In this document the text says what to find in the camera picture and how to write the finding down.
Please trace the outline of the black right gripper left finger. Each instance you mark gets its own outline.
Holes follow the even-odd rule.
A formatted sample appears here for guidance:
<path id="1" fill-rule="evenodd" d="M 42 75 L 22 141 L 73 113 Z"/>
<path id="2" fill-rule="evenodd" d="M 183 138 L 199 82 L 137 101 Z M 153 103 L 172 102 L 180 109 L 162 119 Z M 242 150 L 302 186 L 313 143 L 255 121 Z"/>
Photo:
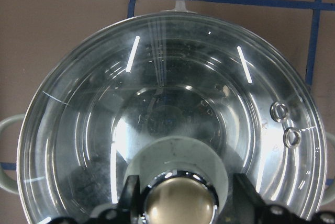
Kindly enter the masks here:
<path id="1" fill-rule="evenodd" d="M 129 175 L 117 207 L 121 212 L 122 223 L 138 223 L 141 204 L 139 175 Z"/>

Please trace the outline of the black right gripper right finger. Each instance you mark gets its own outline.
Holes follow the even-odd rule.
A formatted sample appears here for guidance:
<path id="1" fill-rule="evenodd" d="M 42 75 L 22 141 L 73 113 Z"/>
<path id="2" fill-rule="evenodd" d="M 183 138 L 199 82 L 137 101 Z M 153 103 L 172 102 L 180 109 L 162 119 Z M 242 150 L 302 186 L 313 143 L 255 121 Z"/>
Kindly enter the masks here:
<path id="1" fill-rule="evenodd" d="M 266 203 L 245 174 L 233 175 L 232 196 L 239 223 L 259 223 Z"/>

